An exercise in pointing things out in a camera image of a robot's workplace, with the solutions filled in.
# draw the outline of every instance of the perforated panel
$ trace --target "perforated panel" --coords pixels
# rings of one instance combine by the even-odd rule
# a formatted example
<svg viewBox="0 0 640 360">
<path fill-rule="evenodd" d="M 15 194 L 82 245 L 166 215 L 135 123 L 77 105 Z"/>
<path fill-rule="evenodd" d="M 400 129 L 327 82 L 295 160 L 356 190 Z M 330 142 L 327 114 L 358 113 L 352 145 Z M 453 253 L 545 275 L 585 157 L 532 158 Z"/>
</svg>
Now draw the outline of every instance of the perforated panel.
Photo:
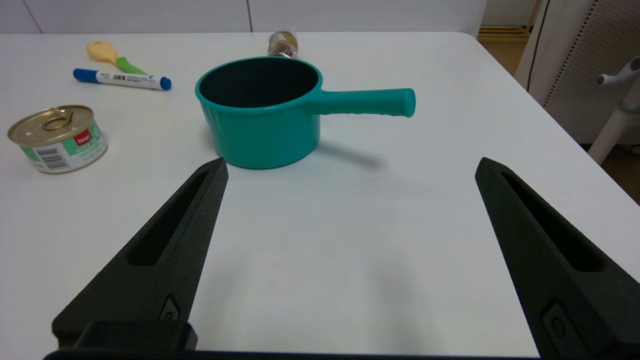
<svg viewBox="0 0 640 360">
<path fill-rule="evenodd" d="M 640 55 L 640 1 L 596 0 L 544 103 L 579 142 L 593 141 L 633 81 L 598 87 L 599 74 L 617 74 Z M 640 122 L 623 141 L 640 143 Z"/>
</svg>

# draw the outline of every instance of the white table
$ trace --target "white table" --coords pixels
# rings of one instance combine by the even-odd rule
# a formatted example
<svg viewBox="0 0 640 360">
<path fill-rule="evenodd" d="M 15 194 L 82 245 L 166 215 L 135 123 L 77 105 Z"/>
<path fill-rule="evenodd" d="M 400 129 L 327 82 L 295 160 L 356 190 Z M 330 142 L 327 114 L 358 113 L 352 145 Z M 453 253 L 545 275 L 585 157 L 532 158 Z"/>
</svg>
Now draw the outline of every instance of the white table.
<svg viewBox="0 0 640 360">
<path fill-rule="evenodd" d="M 3 129 L 42 108 L 95 110 L 109 149 L 37 172 L 0 140 L 0 352 L 38 359 L 51 321 L 199 165 L 217 157 L 194 95 L 268 34 L 0 35 Z M 319 147 L 273 170 L 229 166 L 189 321 L 198 348 L 535 356 L 474 180 L 511 167 L 626 271 L 640 208 L 470 36 L 302 33 L 327 90 L 413 87 L 411 119 L 331 115 Z M 115 44 L 168 92 L 76 82 Z"/>
</svg>

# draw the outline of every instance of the red logo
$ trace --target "red logo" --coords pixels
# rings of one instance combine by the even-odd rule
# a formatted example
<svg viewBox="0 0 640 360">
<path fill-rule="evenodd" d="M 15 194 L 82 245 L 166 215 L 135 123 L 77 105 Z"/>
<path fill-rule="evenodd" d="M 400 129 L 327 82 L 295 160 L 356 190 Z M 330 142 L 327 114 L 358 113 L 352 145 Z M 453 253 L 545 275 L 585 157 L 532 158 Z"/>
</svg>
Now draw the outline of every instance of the red logo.
<svg viewBox="0 0 640 360">
<path fill-rule="evenodd" d="M 75 135 L 74 140 L 76 141 L 76 144 L 78 144 L 78 146 L 84 145 L 88 143 L 89 140 L 91 140 L 91 133 L 88 129 L 84 130 L 82 133 Z"/>
</svg>

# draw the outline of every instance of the white wall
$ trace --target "white wall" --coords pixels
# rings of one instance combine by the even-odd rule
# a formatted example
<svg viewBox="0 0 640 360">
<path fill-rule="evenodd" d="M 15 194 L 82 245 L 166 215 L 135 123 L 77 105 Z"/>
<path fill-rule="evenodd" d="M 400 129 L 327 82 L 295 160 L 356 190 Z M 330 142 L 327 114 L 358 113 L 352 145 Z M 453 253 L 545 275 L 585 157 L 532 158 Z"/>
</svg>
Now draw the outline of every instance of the white wall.
<svg viewBox="0 0 640 360">
<path fill-rule="evenodd" d="M 249 0 L 254 31 L 458 31 L 476 36 L 486 0 Z"/>
<path fill-rule="evenodd" d="M 39 33 L 22 0 L 0 0 L 0 33 Z"/>
<path fill-rule="evenodd" d="M 488 0 L 482 25 L 526 25 L 536 0 Z"/>
<path fill-rule="evenodd" d="M 475 36 L 486 2 L 0 0 L 0 33 L 215 33 L 295 28 L 298 31 L 459 31 Z"/>
<path fill-rule="evenodd" d="M 251 31 L 246 0 L 26 0 L 26 3 L 43 33 Z"/>
</svg>

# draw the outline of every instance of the whiteboard marker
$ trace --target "whiteboard marker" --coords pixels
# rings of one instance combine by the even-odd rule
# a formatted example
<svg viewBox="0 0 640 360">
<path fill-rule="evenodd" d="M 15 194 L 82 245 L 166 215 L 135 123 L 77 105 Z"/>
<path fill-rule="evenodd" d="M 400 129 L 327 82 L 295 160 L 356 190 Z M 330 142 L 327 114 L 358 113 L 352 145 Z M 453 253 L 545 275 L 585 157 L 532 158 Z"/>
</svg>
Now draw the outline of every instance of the whiteboard marker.
<svg viewBox="0 0 640 360">
<path fill-rule="evenodd" d="M 97 70 L 76 69 L 74 78 L 83 83 L 112 84 L 133 86 L 155 90 L 169 90 L 171 80 L 164 76 L 140 74 L 111 74 Z"/>
</svg>

